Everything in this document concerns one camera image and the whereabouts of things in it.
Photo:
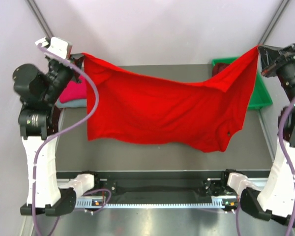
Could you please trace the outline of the bright red t-shirt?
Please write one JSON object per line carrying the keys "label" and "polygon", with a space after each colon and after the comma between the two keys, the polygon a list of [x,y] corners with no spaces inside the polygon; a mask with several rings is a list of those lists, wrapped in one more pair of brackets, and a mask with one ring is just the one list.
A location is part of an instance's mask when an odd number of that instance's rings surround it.
{"label": "bright red t-shirt", "polygon": [[243,128],[253,93],[258,50],[252,48],[203,82],[183,83],[141,75],[85,54],[89,140],[134,144],[179,142],[202,152],[224,152]]}

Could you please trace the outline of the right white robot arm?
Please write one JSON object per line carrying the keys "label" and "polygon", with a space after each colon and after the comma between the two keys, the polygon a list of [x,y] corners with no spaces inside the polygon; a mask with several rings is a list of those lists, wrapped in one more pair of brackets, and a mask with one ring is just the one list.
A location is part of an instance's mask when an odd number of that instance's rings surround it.
{"label": "right white robot arm", "polygon": [[235,192],[238,207],[250,216],[287,226],[288,236],[295,229],[295,43],[284,48],[262,45],[258,52],[261,74],[278,77],[290,101],[278,119],[275,158],[263,189],[234,170],[223,172],[219,187],[227,195]]}

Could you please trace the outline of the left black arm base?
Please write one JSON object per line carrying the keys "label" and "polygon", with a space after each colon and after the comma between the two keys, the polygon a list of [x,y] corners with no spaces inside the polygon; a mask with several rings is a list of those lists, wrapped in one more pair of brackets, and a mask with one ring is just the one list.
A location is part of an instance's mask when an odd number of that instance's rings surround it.
{"label": "left black arm base", "polygon": [[94,190],[105,188],[109,189],[112,196],[118,194],[118,174],[117,172],[95,172],[94,173]]}

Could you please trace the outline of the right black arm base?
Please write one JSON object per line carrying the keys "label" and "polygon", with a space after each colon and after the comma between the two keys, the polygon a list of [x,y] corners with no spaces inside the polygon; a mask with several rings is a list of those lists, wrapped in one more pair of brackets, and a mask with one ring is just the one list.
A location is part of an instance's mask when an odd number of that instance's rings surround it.
{"label": "right black arm base", "polygon": [[199,187],[200,196],[234,196],[236,194],[235,190],[227,184],[230,173],[236,173],[236,170],[205,171]]}

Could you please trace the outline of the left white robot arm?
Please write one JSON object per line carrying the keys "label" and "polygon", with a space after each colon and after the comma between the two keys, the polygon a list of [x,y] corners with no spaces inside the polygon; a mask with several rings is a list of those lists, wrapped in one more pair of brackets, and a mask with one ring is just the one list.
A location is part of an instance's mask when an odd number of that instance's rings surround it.
{"label": "left white robot arm", "polygon": [[61,111],[56,101],[70,81],[80,82],[71,66],[46,57],[48,72],[23,64],[13,72],[13,89],[22,103],[18,116],[20,136],[27,155],[29,191],[20,214],[62,216],[74,210],[77,198],[96,195],[102,184],[92,174],[80,174],[64,188],[57,184],[56,146]]}

